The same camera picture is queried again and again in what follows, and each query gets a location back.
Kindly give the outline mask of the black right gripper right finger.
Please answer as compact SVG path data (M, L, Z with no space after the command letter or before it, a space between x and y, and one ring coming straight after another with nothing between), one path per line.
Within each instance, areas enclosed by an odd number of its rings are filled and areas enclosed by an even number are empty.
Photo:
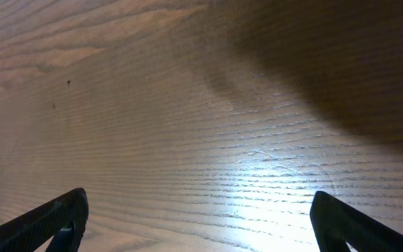
M315 193L310 210L321 252L403 251L403 235L332 195Z

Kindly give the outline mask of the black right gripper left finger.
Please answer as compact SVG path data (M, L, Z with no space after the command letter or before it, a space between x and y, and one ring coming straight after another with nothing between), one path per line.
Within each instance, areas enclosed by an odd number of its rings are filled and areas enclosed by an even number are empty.
M35 251L46 242L47 251L76 252L88 216L86 192L75 188L0 225L0 252Z

